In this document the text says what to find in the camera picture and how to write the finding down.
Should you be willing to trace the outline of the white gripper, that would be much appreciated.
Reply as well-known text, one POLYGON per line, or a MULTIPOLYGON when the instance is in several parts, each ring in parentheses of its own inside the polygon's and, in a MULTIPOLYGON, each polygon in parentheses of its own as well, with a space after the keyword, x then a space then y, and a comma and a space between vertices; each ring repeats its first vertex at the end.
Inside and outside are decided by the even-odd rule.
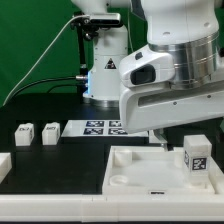
POLYGON ((188 90, 171 90, 166 83, 126 88, 120 98, 120 119, 127 133, 154 130, 165 151, 160 128, 224 116, 224 81, 188 90))

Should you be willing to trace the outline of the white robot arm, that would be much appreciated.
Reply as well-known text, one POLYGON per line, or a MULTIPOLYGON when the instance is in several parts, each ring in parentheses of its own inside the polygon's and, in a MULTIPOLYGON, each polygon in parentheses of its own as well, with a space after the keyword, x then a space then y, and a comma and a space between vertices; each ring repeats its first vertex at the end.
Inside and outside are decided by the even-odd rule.
POLYGON ((222 0, 131 0, 147 44, 124 57, 119 114, 128 133, 224 116, 224 57, 215 8, 222 0))

